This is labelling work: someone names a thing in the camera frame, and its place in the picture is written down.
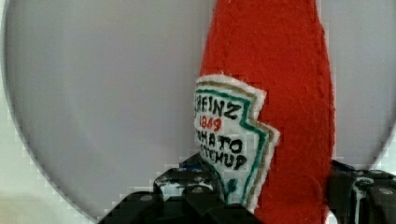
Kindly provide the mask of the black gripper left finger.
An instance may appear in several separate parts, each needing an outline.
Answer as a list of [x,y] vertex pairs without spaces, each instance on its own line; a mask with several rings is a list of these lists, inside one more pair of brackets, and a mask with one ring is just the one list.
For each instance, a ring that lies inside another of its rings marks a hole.
[[199,154],[154,180],[152,191],[126,196],[98,224],[263,224],[239,203],[227,204],[219,178]]

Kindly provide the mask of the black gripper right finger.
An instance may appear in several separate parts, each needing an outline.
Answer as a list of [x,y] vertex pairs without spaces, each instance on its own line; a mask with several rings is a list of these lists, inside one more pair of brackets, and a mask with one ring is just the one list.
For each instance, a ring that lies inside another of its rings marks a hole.
[[338,224],[396,224],[395,175],[332,161],[327,202]]

